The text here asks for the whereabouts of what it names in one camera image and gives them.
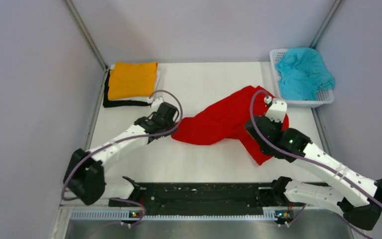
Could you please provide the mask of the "red t-shirt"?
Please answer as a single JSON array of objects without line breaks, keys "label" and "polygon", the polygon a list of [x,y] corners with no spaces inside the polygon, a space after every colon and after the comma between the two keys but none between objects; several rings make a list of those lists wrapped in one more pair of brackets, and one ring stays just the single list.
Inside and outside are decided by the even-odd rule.
[{"label": "red t-shirt", "polygon": [[224,139],[235,139],[242,143],[258,165],[271,159],[261,152],[258,143],[246,132],[245,124],[250,120],[252,96],[264,88],[246,86],[194,117],[183,118],[172,139],[194,145],[212,145]]}]

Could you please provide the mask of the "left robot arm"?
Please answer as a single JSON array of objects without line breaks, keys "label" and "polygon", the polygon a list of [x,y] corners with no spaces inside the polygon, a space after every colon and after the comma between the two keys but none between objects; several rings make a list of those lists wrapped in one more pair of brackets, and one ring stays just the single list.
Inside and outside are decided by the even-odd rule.
[{"label": "left robot arm", "polygon": [[140,193],[132,180],[123,177],[119,183],[109,186],[105,175],[127,154],[176,131],[180,109],[167,102],[156,106],[150,115],[138,118],[110,141],[89,150],[79,148],[72,153],[63,183],[74,194],[74,199],[87,206],[101,198],[121,198],[128,206],[138,203]]}]

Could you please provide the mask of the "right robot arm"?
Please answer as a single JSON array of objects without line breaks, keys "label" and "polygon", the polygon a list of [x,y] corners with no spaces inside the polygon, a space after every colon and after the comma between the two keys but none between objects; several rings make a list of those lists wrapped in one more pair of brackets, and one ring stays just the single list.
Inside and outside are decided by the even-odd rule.
[{"label": "right robot arm", "polygon": [[359,229],[371,231],[382,214],[382,179],[371,179],[350,169],[328,155],[310,137],[295,128],[283,129],[287,104],[270,100],[262,116],[254,115],[250,103],[248,134],[260,151],[303,168],[326,186],[316,186],[281,176],[272,182],[272,200],[310,204],[327,209]]}]

